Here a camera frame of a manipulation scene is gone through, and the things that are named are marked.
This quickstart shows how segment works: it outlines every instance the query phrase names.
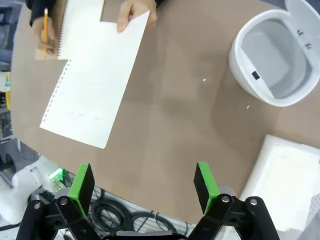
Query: orange pencil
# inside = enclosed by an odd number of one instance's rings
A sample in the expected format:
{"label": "orange pencil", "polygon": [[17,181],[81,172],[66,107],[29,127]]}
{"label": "orange pencil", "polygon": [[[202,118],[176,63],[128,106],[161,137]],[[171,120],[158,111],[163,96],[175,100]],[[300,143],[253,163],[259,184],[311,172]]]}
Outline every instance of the orange pencil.
{"label": "orange pencil", "polygon": [[44,24],[43,24],[43,38],[44,38],[44,43],[48,43],[48,8],[44,9]]}

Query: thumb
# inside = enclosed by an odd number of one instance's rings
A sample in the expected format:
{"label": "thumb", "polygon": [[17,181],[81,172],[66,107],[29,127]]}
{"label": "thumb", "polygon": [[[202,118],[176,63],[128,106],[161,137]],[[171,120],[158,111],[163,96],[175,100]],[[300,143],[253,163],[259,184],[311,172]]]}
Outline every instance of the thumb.
{"label": "thumb", "polygon": [[128,1],[125,1],[120,7],[119,16],[116,21],[117,23],[116,29],[119,33],[125,30],[126,27],[128,26],[131,7],[132,7],[132,4]]}
{"label": "thumb", "polygon": [[51,19],[51,18],[48,19],[48,37],[49,37],[51,40],[55,40],[55,39],[56,39],[55,30],[54,30],[54,27],[53,27],[53,23],[52,23],[52,19]]}

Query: screw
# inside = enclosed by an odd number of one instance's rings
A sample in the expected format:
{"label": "screw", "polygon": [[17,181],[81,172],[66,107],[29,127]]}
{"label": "screw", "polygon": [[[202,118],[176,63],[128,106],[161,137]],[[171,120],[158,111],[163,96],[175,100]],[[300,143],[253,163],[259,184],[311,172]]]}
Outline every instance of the screw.
{"label": "screw", "polygon": [[61,201],[60,201],[60,204],[61,204],[61,205],[66,205],[67,202],[68,202],[68,199],[62,198]]}
{"label": "screw", "polygon": [[251,200],[250,200],[250,203],[251,203],[253,206],[255,206],[255,205],[258,204],[257,200],[255,200],[255,199],[251,199]]}
{"label": "screw", "polygon": [[228,203],[229,201],[230,201],[230,199],[227,196],[222,197],[222,202]]}
{"label": "screw", "polygon": [[33,207],[34,209],[39,209],[41,207],[41,203],[37,202]]}

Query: person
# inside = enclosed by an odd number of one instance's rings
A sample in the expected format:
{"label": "person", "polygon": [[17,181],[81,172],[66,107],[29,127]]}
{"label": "person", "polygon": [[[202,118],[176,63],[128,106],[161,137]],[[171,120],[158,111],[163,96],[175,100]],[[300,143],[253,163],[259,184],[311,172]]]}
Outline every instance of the person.
{"label": "person", "polygon": [[[39,49],[47,49],[48,54],[54,53],[54,46],[50,42],[56,39],[56,33],[53,28],[53,21],[50,18],[50,12],[57,0],[25,0],[26,6],[31,10],[30,26],[32,27],[32,35]],[[164,0],[125,0],[119,11],[117,18],[117,30],[122,32],[126,29],[129,21],[141,14],[150,11],[146,27],[154,28],[157,23],[156,8]],[[44,43],[42,31],[44,29],[44,11],[48,8],[48,29],[47,36],[51,40],[49,43]]]}

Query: table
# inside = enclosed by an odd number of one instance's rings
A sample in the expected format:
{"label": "table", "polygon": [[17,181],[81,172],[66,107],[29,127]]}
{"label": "table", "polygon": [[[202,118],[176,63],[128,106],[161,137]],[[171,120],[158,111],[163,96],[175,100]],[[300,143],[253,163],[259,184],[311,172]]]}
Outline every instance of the table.
{"label": "table", "polygon": [[[121,1],[106,0],[114,21]],[[14,134],[75,173],[90,162],[96,184],[148,209],[196,223],[196,162],[240,194],[266,134],[320,148],[320,86],[286,108],[246,93],[228,66],[240,28],[270,6],[256,0],[169,0],[144,34],[105,149],[40,129],[66,61],[35,61],[30,12],[22,10],[12,64]]]}

